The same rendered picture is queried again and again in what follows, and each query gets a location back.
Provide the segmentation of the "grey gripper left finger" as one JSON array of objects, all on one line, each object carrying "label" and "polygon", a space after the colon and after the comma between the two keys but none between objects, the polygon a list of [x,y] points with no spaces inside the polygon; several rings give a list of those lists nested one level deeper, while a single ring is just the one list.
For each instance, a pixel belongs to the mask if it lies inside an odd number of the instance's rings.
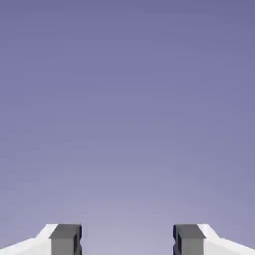
[{"label": "grey gripper left finger", "polygon": [[46,224],[30,239],[0,249],[0,255],[82,255],[82,225]]}]

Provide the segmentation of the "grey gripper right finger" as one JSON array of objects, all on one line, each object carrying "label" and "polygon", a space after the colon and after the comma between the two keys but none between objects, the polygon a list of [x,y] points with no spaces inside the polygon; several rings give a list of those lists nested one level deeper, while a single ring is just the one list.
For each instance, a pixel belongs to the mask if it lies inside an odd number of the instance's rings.
[{"label": "grey gripper right finger", "polygon": [[209,224],[175,224],[173,238],[173,255],[255,255],[255,249],[221,238]]}]

